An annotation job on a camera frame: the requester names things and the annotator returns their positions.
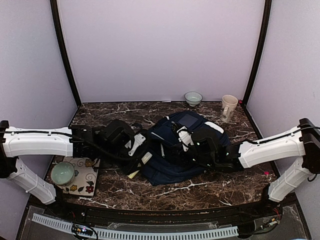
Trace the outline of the yellow highlighter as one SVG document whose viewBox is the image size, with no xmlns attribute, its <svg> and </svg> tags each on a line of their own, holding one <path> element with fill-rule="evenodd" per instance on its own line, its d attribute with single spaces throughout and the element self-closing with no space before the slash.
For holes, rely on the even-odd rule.
<svg viewBox="0 0 320 240">
<path fill-rule="evenodd" d="M 141 159 L 141 161 L 138 163 L 136 170 L 133 171 L 132 173 L 130 173 L 128 175 L 128 177 L 130 179 L 133 179 L 137 173 L 146 165 L 146 163 L 150 160 L 150 158 L 152 157 L 152 154 L 150 152 L 147 152 Z"/>
</svg>

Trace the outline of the white green pen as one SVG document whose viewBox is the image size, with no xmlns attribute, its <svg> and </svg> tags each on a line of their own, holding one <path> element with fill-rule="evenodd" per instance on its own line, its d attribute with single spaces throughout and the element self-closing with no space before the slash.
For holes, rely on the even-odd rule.
<svg viewBox="0 0 320 240">
<path fill-rule="evenodd" d="M 164 153 L 164 148 L 162 145 L 160 145 L 160 151 L 161 151 L 161 156 L 164 158 L 165 157 L 165 153 Z"/>
</svg>

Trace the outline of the navy blue student backpack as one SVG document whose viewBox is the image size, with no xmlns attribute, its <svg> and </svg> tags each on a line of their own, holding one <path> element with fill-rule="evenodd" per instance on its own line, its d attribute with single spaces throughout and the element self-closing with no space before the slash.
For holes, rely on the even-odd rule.
<svg viewBox="0 0 320 240">
<path fill-rule="evenodd" d="M 181 111 L 167 115 L 147 130 L 149 137 L 148 152 L 152 154 L 150 160 L 141 168 L 152 186 L 180 183 L 203 174 L 207 168 L 201 166 L 181 167 L 170 162 L 170 147 L 177 142 L 171 129 L 171 122 L 181 122 L 183 125 L 196 129 L 206 122 L 212 122 L 194 111 Z M 217 130 L 225 132 L 222 127 L 212 122 Z"/>
</svg>

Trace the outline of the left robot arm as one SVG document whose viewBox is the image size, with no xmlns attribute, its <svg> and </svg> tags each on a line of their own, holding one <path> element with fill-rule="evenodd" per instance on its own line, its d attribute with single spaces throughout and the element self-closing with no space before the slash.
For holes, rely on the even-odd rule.
<svg viewBox="0 0 320 240">
<path fill-rule="evenodd" d="M 73 158 L 103 157 L 115 161 L 125 174 L 140 170 L 150 160 L 150 138 L 144 129 L 135 132 L 122 120 L 107 126 L 73 125 L 56 129 L 23 129 L 0 123 L 0 177 L 17 184 L 38 198 L 60 218 L 67 218 L 70 206 L 57 196 L 52 185 L 30 170 L 21 156 L 52 155 Z"/>
</svg>

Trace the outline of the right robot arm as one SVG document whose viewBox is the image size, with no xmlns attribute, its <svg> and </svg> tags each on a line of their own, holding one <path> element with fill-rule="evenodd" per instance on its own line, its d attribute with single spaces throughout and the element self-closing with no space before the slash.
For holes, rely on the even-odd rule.
<svg viewBox="0 0 320 240">
<path fill-rule="evenodd" d="M 223 146 L 219 142 L 212 122 L 208 128 L 190 130 L 180 123 L 173 123 L 183 150 L 198 165 L 217 172 L 233 173 L 266 162 L 295 157 L 293 164 L 277 180 L 270 183 L 263 193 L 263 200 L 255 205 L 255 213 L 266 217 L 291 191 L 310 176 L 320 173 L 320 128 L 307 118 L 290 130 L 259 140 L 244 140 Z"/>
</svg>

